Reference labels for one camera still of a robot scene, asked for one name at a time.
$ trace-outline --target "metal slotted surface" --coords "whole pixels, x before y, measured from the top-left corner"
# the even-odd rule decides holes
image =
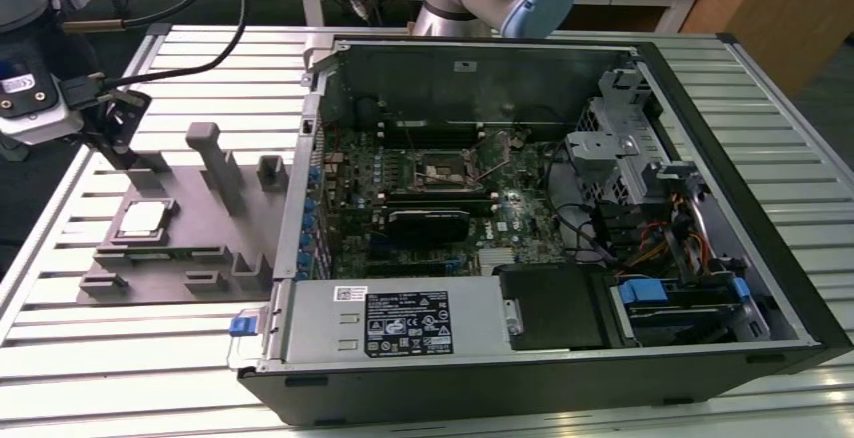
[[[182,134],[190,122],[214,121],[222,130],[220,144],[234,150],[240,163],[250,164],[270,153],[289,162],[304,95],[298,87],[302,43],[314,32],[329,30],[253,28],[217,70],[141,85],[154,102],[133,147],[162,150],[173,165],[200,164]],[[229,27],[174,27],[153,43],[154,52],[140,53],[141,68],[206,62],[230,33]],[[822,150],[803,119],[768,98],[769,85],[747,73],[745,60],[736,60],[732,48],[712,36],[563,36],[656,42],[836,318],[854,331],[850,178],[835,167],[835,157]],[[679,147],[675,132],[672,140]],[[5,334],[2,436],[555,437],[613,430],[639,437],[854,433],[851,355],[798,375],[756,380],[695,405],[290,430],[225,367],[229,318],[260,303],[74,305],[92,247],[101,241],[128,185],[100,157],[86,158],[81,153],[76,162],[84,166],[80,179],[74,182],[73,173],[68,178],[64,206],[54,213],[48,209],[50,216],[42,217],[42,242],[37,233],[28,242],[29,247],[40,245],[32,263],[24,266],[25,252],[16,263],[22,268],[20,281],[10,274],[2,284],[6,288],[12,282],[20,284],[0,321],[0,336]]]

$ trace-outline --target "floor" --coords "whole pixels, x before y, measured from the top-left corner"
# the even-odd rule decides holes
[[[133,16],[168,7],[169,0],[132,0]],[[236,0],[202,0],[170,20],[185,24],[230,24],[238,11]],[[408,9],[403,3],[384,4],[387,26],[404,26]],[[324,3],[329,26],[361,26],[360,18],[342,3]],[[112,18],[108,0],[94,0],[78,19]],[[301,5],[296,0],[253,0],[250,25],[304,25]],[[118,76],[130,59],[142,32],[109,33],[92,36],[101,64],[108,76]],[[854,147],[850,146],[854,128],[854,46],[843,45],[814,83],[803,90],[795,105],[819,130],[850,166],[854,166]],[[45,143],[32,148],[24,162],[0,159],[0,278],[17,248],[26,239],[56,184],[73,158],[76,146]]]

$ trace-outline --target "barcode sticker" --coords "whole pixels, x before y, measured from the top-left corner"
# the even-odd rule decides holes
[[[367,286],[336,286],[333,301],[364,301],[368,294]]]

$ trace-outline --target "power supply label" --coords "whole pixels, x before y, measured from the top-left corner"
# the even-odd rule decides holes
[[[364,316],[364,354],[371,358],[453,353],[447,291],[371,293]]]

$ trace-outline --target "motherboard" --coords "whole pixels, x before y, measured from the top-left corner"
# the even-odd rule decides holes
[[[471,276],[565,261],[544,202],[548,144],[480,128],[472,146],[388,146],[381,132],[326,128],[332,278]]]

